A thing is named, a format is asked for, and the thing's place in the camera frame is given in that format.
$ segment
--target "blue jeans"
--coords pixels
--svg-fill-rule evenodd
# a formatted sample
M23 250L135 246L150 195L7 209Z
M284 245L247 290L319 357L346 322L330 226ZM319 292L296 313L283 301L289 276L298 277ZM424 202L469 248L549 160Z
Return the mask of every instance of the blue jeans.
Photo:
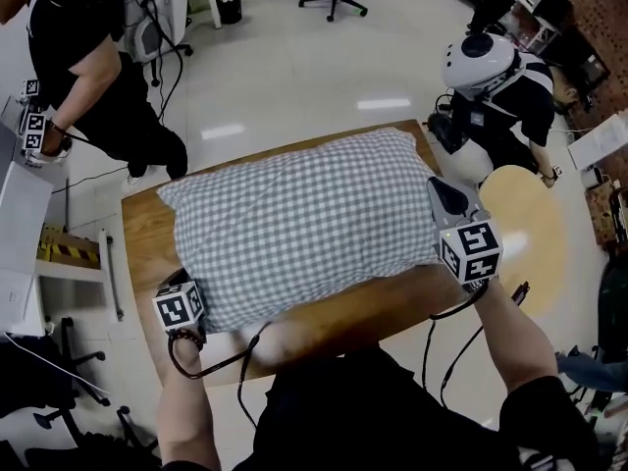
M628 361L602 363L582 352L575 356L556 357L558 372L584 388L605 393L625 393L628 384Z

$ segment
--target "black and white marker cube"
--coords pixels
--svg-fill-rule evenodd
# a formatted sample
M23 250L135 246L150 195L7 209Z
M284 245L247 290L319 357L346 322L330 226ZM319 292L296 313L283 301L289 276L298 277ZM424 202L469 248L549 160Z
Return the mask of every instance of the black and white marker cube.
M153 306L166 332L194 325L204 309L194 281L161 288L153 298Z
M46 117L43 114L28 114L22 148L34 152L40 151L45 132Z
M497 274L503 246L493 220L445 229L439 241L441 259L462 285Z
M22 98L30 98L39 94L39 80L29 78L22 82Z

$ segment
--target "round table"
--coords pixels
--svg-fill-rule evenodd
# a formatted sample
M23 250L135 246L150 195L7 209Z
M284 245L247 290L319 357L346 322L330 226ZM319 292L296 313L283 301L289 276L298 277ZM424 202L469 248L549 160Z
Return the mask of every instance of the round table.
M553 193L529 171L504 166L482 184L480 198L503 241L501 283L513 294L527 281L522 309L545 312L562 291L567 264L565 221Z

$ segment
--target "brown box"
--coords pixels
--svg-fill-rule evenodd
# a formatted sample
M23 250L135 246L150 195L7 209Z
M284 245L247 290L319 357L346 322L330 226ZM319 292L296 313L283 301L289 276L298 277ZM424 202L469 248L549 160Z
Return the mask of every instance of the brown box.
M37 259L86 269L100 269L97 242L65 234L61 229L44 225L39 238Z

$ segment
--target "white shoe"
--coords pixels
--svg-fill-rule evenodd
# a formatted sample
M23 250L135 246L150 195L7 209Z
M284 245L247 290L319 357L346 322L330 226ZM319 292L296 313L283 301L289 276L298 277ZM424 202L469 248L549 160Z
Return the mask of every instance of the white shoe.
M139 178L132 177L131 175L127 176L127 179L122 183L122 192L124 195L133 195L134 193L138 193L142 190L142 184L146 182L146 179L154 174L154 168L152 166L148 166L146 168L146 173L144 176Z

